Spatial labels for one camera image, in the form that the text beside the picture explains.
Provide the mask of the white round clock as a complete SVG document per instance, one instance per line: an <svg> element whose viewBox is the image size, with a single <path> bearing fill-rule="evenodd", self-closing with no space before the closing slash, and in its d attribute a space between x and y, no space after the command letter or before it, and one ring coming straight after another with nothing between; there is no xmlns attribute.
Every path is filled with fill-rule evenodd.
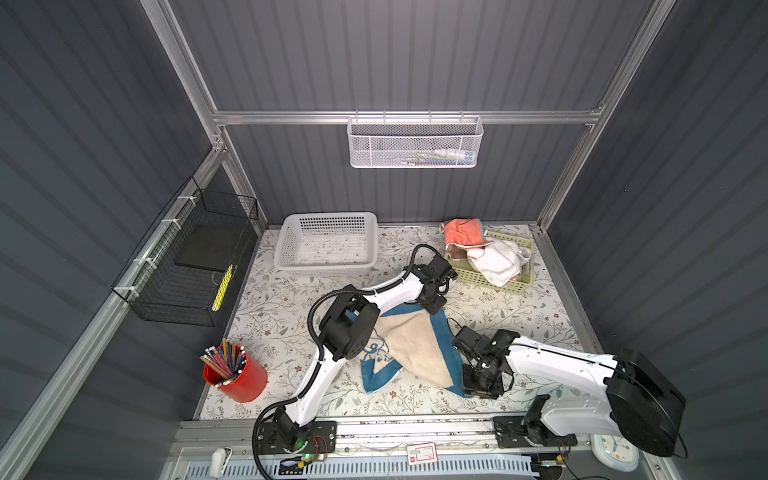
<svg viewBox="0 0 768 480"><path fill-rule="evenodd" d="M639 449L623 437L593 434L591 450L601 464L612 470L629 473L639 466Z"/></svg>

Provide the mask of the white plastic laundry basket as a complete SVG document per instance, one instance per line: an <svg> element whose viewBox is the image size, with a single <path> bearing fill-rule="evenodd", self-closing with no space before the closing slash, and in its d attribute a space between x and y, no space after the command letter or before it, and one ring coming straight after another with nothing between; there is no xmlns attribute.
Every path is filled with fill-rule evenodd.
<svg viewBox="0 0 768 480"><path fill-rule="evenodd" d="M280 229L274 266L297 276L361 275L377 255L378 219L371 212L292 214Z"/></svg>

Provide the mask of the blue beige Doraemon towel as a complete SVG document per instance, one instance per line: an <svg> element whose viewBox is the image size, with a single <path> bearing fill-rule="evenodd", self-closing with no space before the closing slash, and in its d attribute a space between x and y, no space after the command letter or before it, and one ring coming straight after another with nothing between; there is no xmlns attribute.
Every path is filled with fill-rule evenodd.
<svg viewBox="0 0 768 480"><path fill-rule="evenodd" d="M377 392L401 373L461 398L463 359L453 345L454 334L443 310L429 313L417 304L402 304L386 312L357 355L362 390Z"/></svg>

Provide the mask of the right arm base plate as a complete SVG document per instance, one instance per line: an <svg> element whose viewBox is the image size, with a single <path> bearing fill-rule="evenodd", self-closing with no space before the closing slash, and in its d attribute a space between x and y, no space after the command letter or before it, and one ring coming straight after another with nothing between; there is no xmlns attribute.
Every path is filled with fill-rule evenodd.
<svg viewBox="0 0 768 480"><path fill-rule="evenodd" d="M500 448L575 447L578 444L574 434L557 435L541 420L530 420L525 416L495 416L492 424Z"/></svg>

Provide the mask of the white towel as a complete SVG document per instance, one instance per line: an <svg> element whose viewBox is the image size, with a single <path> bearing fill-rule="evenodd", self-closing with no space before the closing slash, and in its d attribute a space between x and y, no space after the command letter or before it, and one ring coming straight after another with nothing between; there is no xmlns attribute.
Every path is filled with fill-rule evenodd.
<svg viewBox="0 0 768 480"><path fill-rule="evenodd" d="M515 280L531 259L529 248L508 240L493 240L484 247L466 251L471 266L494 287Z"/></svg>

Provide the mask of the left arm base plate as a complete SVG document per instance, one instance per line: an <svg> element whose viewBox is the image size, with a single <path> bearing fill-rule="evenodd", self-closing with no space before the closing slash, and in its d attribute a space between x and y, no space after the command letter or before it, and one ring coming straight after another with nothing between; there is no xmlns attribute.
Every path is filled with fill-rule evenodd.
<svg viewBox="0 0 768 480"><path fill-rule="evenodd" d="M328 454L336 449L337 430L336 421L313 421L296 429L270 420L256 425L252 447L259 455Z"/></svg>

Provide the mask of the red white label card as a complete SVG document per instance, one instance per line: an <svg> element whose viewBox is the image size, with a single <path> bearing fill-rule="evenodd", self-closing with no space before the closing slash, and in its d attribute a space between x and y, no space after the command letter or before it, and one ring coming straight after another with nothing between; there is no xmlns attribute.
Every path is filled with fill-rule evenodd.
<svg viewBox="0 0 768 480"><path fill-rule="evenodd" d="M426 465L438 462L437 447L434 442L407 445L406 454L409 466Z"/></svg>

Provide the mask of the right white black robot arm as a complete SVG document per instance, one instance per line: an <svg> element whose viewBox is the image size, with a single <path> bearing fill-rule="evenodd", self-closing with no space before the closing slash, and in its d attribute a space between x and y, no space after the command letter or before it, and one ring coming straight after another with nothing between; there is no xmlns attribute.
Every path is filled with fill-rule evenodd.
<svg viewBox="0 0 768 480"><path fill-rule="evenodd" d="M582 392L580 398L536 396L528 411L505 425L535 446L573 446L580 435L621 437L657 457L672 457L684 443L680 427L684 395L642 353L623 349L616 355L593 354L550 346L517 332L500 329L492 336L467 326L454 336L465 356L465 394L496 400L506 393L506 375L531 375Z"/></svg>

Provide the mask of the green perforated plastic basket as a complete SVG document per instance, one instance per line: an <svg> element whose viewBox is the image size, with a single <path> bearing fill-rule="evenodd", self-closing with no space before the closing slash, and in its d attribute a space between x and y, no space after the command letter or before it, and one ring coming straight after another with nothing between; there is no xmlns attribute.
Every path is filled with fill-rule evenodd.
<svg viewBox="0 0 768 480"><path fill-rule="evenodd" d="M525 237L484 231L480 246L452 246L446 260L465 283L521 294L533 281L533 242Z"/></svg>

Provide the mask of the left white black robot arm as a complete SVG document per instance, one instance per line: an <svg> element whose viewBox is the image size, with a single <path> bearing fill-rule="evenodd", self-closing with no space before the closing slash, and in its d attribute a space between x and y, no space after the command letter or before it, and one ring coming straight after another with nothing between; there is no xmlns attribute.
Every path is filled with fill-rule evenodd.
<svg viewBox="0 0 768 480"><path fill-rule="evenodd" d="M297 429L313 422L337 373L367 345L379 317L406 303L435 314L457 278L451 264L435 255L427 264L410 260L398 275L378 285L348 285L323 295L307 314L308 331L317 347L313 363L293 396L277 403L274 421Z"/></svg>

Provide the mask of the orange towel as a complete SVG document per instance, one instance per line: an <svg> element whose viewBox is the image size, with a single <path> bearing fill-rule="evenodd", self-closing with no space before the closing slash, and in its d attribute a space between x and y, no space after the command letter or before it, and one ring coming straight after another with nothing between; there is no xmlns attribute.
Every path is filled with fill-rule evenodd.
<svg viewBox="0 0 768 480"><path fill-rule="evenodd" d="M489 241L479 219L454 219L441 225L447 247L480 248Z"/></svg>

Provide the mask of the red pencil cup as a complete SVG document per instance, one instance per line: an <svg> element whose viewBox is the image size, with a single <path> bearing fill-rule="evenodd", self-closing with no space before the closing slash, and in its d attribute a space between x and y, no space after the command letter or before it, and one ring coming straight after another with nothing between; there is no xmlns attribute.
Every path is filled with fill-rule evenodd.
<svg viewBox="0 0 768 480"><path fill-rule="evenodd" d="M199 357L206 383L237 403L249 403L266 389L268 373L243 346L223 339Z"/></svg>

